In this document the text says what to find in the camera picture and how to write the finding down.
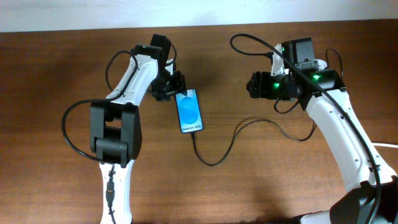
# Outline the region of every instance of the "white wall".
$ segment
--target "white wall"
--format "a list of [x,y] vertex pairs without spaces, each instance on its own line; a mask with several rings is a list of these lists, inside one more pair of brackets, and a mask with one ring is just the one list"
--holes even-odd
[[0,0],[0,31],[398,18],[398,0]]

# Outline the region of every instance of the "blue screen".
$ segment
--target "blue screen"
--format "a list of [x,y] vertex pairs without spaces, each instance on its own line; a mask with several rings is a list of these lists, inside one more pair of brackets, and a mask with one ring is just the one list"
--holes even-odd
[[201,121],[197,93],[195,90],[187,90],[187,94],[175,95],[177,101],[178,115],[182,133],[200,131],[203,129]]

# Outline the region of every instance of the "phone screen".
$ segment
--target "phone screen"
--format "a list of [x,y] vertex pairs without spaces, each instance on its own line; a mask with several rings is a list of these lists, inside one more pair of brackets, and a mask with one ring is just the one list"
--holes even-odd
[[201,121],[199,103],[195,90],[187,90],[186,93],[175,95],[177,102],[178,116],[182,133],[200,131],[203,129]]

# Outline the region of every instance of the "green led light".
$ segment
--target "green led light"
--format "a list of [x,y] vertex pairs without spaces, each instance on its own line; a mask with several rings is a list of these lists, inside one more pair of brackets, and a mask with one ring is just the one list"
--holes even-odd
[[315,81],[317,81],[317,80],[320,78],[319,75],[314,75],[314,76],[312,76],[312,77],[313,77],[313,79],[314,79]]

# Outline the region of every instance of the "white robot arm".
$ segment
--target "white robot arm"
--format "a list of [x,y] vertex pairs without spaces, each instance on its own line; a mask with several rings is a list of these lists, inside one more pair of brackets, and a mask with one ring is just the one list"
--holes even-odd
[[[91,105],[91,150],[105,161],[99,165],[104,189],[101,224],[132,223],[130,178],[141,148],[138,107],[148,86],[152,86],[151,93],[158,101],[168,101],[186,90],[184,76],[175,71],[174,60],[167,61],[170,46],[170,41],[161,35],[154,35],[150,45],[137,45],[131,50],[137,65],[131,57],[121,81],[106,97],[114,100]],[[124,93],[116,98],[123,89]],[[106,125],[105,121],[113,119],[121,120],[121,128]]]
[[[254,39],[272,52],[242,52],[233,45],[236,37]],[[330,211],[301,215],[293,223],[397,223],[397,174],[359,123],[342,78],[324,61],[315,59],[311,38],[291,40],[273,48],[257,37],[236,34],[230,44],[245,55],[272,54],[271,72],[254,72],[246,86],[251,98],[296,98],[320,128],[343,176],[347,195]]]

